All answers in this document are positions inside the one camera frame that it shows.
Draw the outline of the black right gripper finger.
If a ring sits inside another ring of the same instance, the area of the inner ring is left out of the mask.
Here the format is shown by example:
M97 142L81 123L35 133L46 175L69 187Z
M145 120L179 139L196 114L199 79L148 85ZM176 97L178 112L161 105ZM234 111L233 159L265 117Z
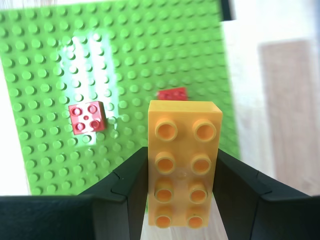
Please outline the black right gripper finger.
M320 197L219 150L212 189L230 240L318 240Z
M142 147L79 195L3 196L3 240L138 240L148 193Z

